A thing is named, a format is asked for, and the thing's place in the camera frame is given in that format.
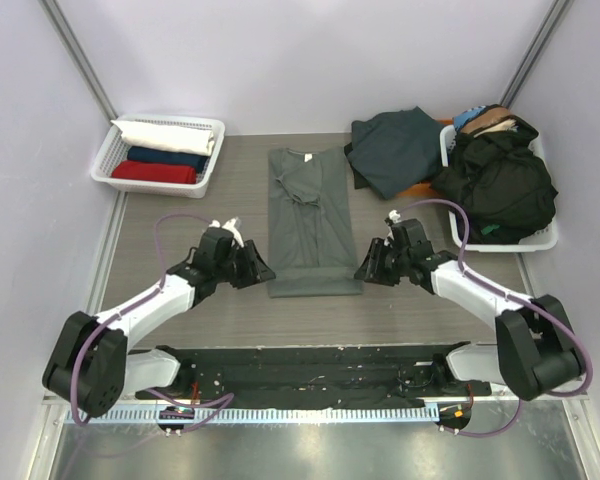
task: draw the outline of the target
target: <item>plastic basket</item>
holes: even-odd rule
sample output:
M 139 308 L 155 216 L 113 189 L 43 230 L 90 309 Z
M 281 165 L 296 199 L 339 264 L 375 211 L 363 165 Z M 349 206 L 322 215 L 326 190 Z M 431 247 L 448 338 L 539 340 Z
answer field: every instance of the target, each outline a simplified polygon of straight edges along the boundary
M 445 167 L 449 165 L 448 152 L 453 147 L 456 138 L 456 130 L 453 125 L 449 125 L 442 129 L 440 132 L 440 151 L 442 152 L 442 165 Z M 542 148 L 542 139 L 538 135 L 538 138 L 533 140 L 529 144 L 529 148 L 537 157 L 545 161 L 544 149 Z M 454 213 L 449 212 L 449 221 L 451 223 L 451 236 L 453 242 L 459 247 L 462 245 L 460 236 L 458 235 L 458 225 L 456 223 L 456 216 Z M 549 250 L 553 248 L 558 242 L 558 229 L 556 227 L 555 218 L 544 230 L 538 230 L 533 235 L 523 238 L 519 244 L 516 245 L 482 245 L 469 243 L 467 244 L 468 251 L 475 252 L 512 252 L 512 253 L 523 253 L 523 252 L 535 252 L 538 250 Z
M 218 160 L 218 154 L 224 140 L 224 123 L 206 118 L 181 117 L 175 115 L 123 115 L 118 120 L 137 120 L 158 125 L 177 125 L 179 127 L 213 130 L 215 144 L 204 171 L 196 172 L 197 183 L 184 185 L 178 183 L 144 182 L 140 180 L 121 180 L 111 178 L 113 170 L 127 159 L 129 145 L 122 141 L 118 127 L 112 126 L 100 147 L 100 151 L 91 168 L 91 178 L 96 182 L 108 183 L 123 192 L 153 193 L 176 197 L 202 198 L 207 193 L 209 179 Z

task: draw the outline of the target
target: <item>blue cloth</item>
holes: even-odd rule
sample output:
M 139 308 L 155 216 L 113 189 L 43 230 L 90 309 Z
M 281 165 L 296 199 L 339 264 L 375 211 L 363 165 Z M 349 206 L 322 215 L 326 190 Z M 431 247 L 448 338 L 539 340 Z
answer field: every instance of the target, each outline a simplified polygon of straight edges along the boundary
M 486 105 L 483 105 L 481 107 L 474 107 L 467 110 L 466 112 L 462 112 L 457 117 L 453 117 L 453 128 L 456 129 L 456 132 L 459 132 L 460 129 L 467 124 L 467 122 L 473 120 L 478 115 L 480 115 L 485 108 L 487 108 Z
M 163 152 L 145 147 L 131 147 L 127 159 L 134 162 L 161 163 L 163 165 L 186 165 L 193 167 L 197 173 L 202 173 L 209 157 L 195 153 Z

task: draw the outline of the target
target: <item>navy blue folded cloth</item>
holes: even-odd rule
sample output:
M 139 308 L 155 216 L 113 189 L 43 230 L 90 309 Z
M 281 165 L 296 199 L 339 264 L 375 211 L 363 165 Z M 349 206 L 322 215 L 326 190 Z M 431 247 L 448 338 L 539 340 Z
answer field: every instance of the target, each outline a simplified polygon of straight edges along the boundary
M 163 165 L 186 165 L 202 174 L 209 157 L 195 153 L 163 152 L 153 148 L 131 147 L 127 153 L 127 159 L 134 162 L 161 163 Z

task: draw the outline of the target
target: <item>orange object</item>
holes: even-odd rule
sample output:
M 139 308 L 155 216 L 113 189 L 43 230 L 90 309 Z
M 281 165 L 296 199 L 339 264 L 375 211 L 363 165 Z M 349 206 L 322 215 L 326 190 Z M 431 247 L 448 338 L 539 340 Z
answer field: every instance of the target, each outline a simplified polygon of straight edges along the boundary
M 438 120 L 443 125 L 453 125 L 453 119 L 445 118 Z M 431 190 L 430 182 L 423 182 L 414 185 L 411 188 L 406 189 L 404 192 L 400 192 L 397 197 L 439 197 L 435 190 Z

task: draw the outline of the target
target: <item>white towel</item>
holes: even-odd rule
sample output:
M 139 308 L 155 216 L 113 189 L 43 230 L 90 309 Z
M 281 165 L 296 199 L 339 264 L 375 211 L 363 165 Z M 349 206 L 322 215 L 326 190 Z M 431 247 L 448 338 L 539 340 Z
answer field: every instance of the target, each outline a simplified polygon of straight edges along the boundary
M 122 140 L 129 145 L 206 156 L 213 152 L 215 141 L 211 130 L 126 120 L 112 120 L 111 123 L 122 131 Z

